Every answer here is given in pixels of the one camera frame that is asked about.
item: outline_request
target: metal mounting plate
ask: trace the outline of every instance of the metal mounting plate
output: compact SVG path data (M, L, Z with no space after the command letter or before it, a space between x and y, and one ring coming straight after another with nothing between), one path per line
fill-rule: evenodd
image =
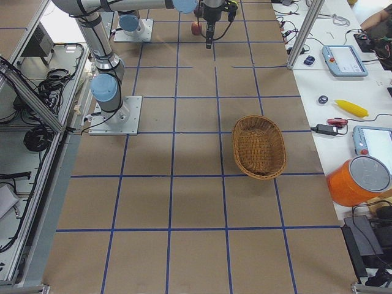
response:
M124 31L116 31L114 41L116 43L143 43L151 42L151 34L153 33L154 20L147 19L141 20L144 22L145 31L142 34L135 34L130 36L124 33Z
M90 135L137 135L137 130L139 127L140 110L142 96L126 96L124 98L124 103L130 109L129 119L123 124L117 124L115 126L108 125L106 123L100 124L99 126L92 127L89 129ZM100 107L97 104L95 112L100 111ZM104 119L101 116L93 116L91 125L99 124Z

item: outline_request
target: orange bucket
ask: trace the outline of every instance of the orange bucket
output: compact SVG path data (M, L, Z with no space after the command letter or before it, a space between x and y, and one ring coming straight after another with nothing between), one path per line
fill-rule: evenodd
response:
M378 159L358 156L332 172L327 181L333 201L353 207L387 190L391 176Z

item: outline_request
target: brown basket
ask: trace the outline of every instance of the brown basket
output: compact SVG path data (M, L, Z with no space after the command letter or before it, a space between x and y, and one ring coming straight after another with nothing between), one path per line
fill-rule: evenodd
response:
M264 116L249 115L236 122L233 149L239 169L255 179L273 179L286 167L282 132Z

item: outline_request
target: blue joint cap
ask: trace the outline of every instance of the blue joint cap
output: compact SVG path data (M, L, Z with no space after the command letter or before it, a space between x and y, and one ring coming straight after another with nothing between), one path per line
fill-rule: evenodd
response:
M92 79L90 89L99 102L108 102L117 94L118 84L111 75L101 73Z
M118 23L120 27L127 32L136 31L139 27L139 19L136 15L133 14L121 15Z
M181 13L191 13L198 5L198 0L173 0L175 9Z

